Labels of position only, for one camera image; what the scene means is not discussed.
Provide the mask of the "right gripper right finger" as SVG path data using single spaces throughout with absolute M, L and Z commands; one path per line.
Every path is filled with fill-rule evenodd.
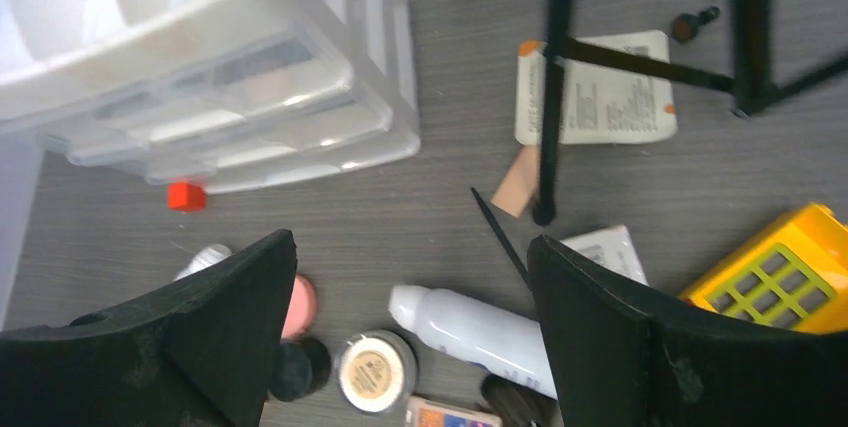
M 527 251 L 568 426 L 843 426 L 847 335 L 757 325 L 689 305 L 557 240 Z

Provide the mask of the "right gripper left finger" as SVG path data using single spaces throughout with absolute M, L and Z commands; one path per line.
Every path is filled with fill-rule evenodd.
M 255 426 L 297 271 L 275 231 L 59 327 L 1 335 L 5 426 Z

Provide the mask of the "white plastic drawer organizer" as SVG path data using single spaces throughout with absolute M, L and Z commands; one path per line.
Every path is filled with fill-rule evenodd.
M 1 133 L 211 194 L 421 145 L 408 0 L 1 0 Z

